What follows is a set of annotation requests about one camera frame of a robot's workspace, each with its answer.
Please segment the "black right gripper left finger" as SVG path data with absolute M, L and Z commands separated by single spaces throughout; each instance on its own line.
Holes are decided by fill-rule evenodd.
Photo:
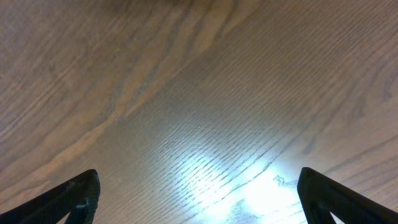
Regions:
M 93 223 L 100 197 L 100 180 L 94 169 L 1 214 L 1 223 Z

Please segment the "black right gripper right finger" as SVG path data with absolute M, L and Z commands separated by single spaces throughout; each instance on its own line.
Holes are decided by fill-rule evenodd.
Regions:
M 341 185 L 327 176 L 304 167 L 300 172 L 297 192 L 307 222 L 334 223 L 397 223 L 397 212 Z

